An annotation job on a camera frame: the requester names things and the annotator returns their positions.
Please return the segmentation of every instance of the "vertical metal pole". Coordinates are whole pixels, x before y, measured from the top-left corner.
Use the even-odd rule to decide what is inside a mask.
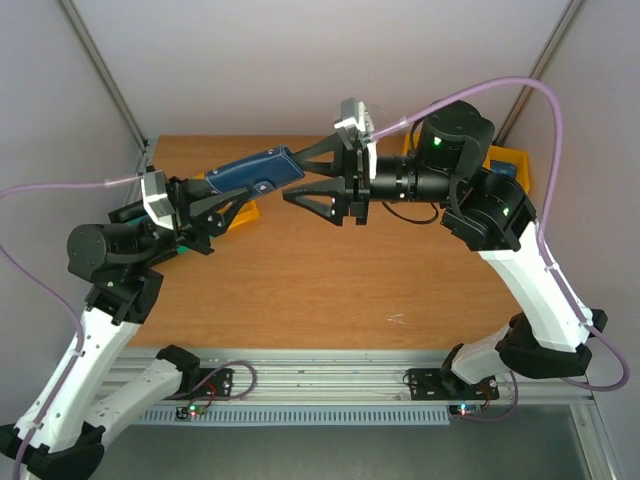
[[[69,21],[72,30],[78,37],[80,44],[84,48],[87,56],[89,57],[89,60],[91,61],[93,67],[95,68],[96,73],[98,74],[98,77],[100,78],[100,80],[102,80],[102,83],[104,84],[105,88],[109,92],[109,95],[111,96],[112,100],[115,102],[116,108],[120,112],[120,115],[122,115],[122,118],[127,123],[127,126],[129,127],[129,130],[131,131],[131,134],[133,135],[134,140],[136,141],[136,143],[138,144],[138,147],[140,148],[140,152],[143,153],[146,148],[147,141],[142,135],[142,131],[140,130],[140,127],[136,123],[136,120],[133,117],[131,110],[129,110],[129,107],[127,106],[127,102],[125,102],[124,97],[122,96],[122,93],[120,93],[120,90],[118,89],[118,86],[116,85],[115,80],[111,76],[111,73],[109,73],[109,69],[107,68],[107,65],[103,60],[102,56],[100,55],[100,52],[96,47],[96,44],[93,42],[93,39],[91,38],[91,35],[87,30],[87,27],[82,21],[82,17],[80,16],[78,9],[74,5],[73,0],[57,0],[57,1],[58,1],[58,5],[60,6],[60,9],[62,10],[62,13]]]
[[[539,80],[546,73],[556,54],[560,50],[560,47],[564,43],[564,40],[567,38],[571,27],[573,27],[578,16],[583,11],[586,3],[587,0],[569,0],[567,6],[562,12],[562,15],[560,16],[560,19],[553,28],[551,36],[547,40],[547,43],[542,49],[542,52],[540,52],[540,55],[536,59],[533,69],[529,74],[531,78]],[[531,87],[524,87],[520,91],[518,98],[509,111],[509,115],[507,115],[507,119],[498,131],[498,135],[496,136],[495,141],[496,145],[505,144],[509,133],[511,133],[511,130],[513,129],[515,123],[517,122],[520,115],[522,115],[522,112],[529,103],[532,93],[533,90],[531,89]]]

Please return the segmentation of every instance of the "metal frame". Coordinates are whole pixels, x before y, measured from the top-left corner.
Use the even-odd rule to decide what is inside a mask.
[[[446,407],[432,405],[228,405],[218,402],[204,415],[176,418],[175,407],[147,410],[136,425],[189,427],[449,425]]]
[[[109,96],[115,103],[118,112],[120,112],[120,115],[122,115],[122,118],[129,127],[131,135],[133,135],[135,142],[138,144],[138,148],[141,152],[144,152],[147,140],[144,138],[142,130],[138,126],[133,113],[131,113],[127,102],[118,88],[118,85],[111,76],[109,68],[102,58],[102,55],[100,55],[98,47],[91,38],[89,30],[85,26],[82,17],[80,16],[80,12],[78,12],[73,0],[57,0],[57,3],[60,6],[60,10],[63,15],[69,21],[71,29],[76,34],[78,41],[82,45],[89,61],[102,81],[104,88],[109,93]]]
[[[591,478],[621,480],[620,467],[613,453],[596,405],[571,405],[571,415]]]
[[[254,392],[236,405],[415,405],[403,383],[409,368],[437,368],[447,352],[440,350],[260,350],[189,349],[201,366],[213,368],[230,360],[247,360],[258,370]],[[98,392],[105,397],[135,378],[155,358],[155,348],[125,348]],[[560,380],[518,378],[520,403],[528,405],[593,405],[590,393]],[[501,398],[511,403],[508,375],[497,377]],[[242,368],[234,372],[235,391],[251,381]],[[164,402],[165,405],[180,404]],[[428,402],[448,405],[447,401]]]
[[[542,52],[540,52],[540,55],[533,64],[533,69],[531,70],[531,73],[529,73],[529,76],[531,78],[540,80],[547,72],[547,70],[551,66],[551,63],[556,57],[556,54],[560,50],[560,47],[567,38],[567,35],[571,31],[571,28],[575,24],[580,13],[582,13],[586,3],[587,0],[569,0],[567,6],[558,19],[558,23],[556,23],[556,25],[553,27],[551,35],[549,36],[547,43],[543,47]],[[504,146],[505,142],[507,141],[507,137],[515,126],[515,123],[518,121],[518,118],[520,118],[520,115],[522,115],[522,112],[527,107],[532,94],[533,90],[531,89],[531,87],[524,87],[520,91],[518,98],[516,98],[516,101],[511,107],[506,120],[504,121],[502,127],[500,127],[500,130],[496,135],[496,145]]]
[[[135,173],[142,174],[145,169],[151,165],[153,160],[153,155],[156,151],[156,145],[158,144],[158,140],[149,140],[147,141],[147,146],[144,151],[138,157],[138,163],[136,163]],[[124,197],[123,206],[130,205],[142,198],[142,189],[140,182],[133,182],[129,184],[127,188],[127,193]]]

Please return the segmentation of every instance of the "cable tie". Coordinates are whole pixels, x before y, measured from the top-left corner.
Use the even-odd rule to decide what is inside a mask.
[[[557,262],[553,262],[551,265],[545,265],[544,267],[544,271],[548,272],[550,270],[559,270],[560,269],[560,265],[558,265]]]
[[[42,428],[42,426],[43,426],[43,425],[44,425],[44,423],[43,423],[43,422],[38,422],[38,423],[36,423],[36,422],[29,422],[29,423],[27,424],[27,430],[31,430],[31,429],[34,429],[34,430],[40,430],[40,429]]]

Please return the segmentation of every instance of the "wooden tabletop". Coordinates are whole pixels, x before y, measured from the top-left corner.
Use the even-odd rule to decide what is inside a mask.
[[[320,137],[163,136],[153,163],[193,176],[277,145]],[[402,139],[379,146],[401,153]],[[309,176],[305,181],[317,180]],[[449,349],[494,332],[519,311],[498,275],[438,223],[403,222],[372,204],[367,226],[329,222],[282,200],[157,269],[160,298],[132,346]],[[428,218],[429,205],[400,205]]]

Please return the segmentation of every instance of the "gray wall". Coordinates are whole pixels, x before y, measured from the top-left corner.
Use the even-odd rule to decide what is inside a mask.
[[[526,75],[566,0],[76,0],[149,138],[324,134],[340,100],[395,121]],[[501,124],[518,89],[474,101]]]
[[[550,217],[549,245],[589,306],[609,314],[606,333],[627,355],[634,372],[622,391],[596,395],[604,422],[626,471],[640,475],[640,3],[588,2],[545,78],[559,95],[566,143]],[[514,134],[529,151],[533,196],[542,203],[550,165],[551,117],[537,97]],[[614,358],[597,342],[589,378],[619,378]]]
[[[135,169],[136,146],[56,2],[4,2],[0,15],[0,188],[95,181]],[[66,272],[66,237],[106,221],[124,190],[24,194],[0,204],[0,242],[78,310],[87,285]],[[0,261],[0,423],[35,399],[71,339],[52,301]],[[0,458],[0,477],[8,461]]]

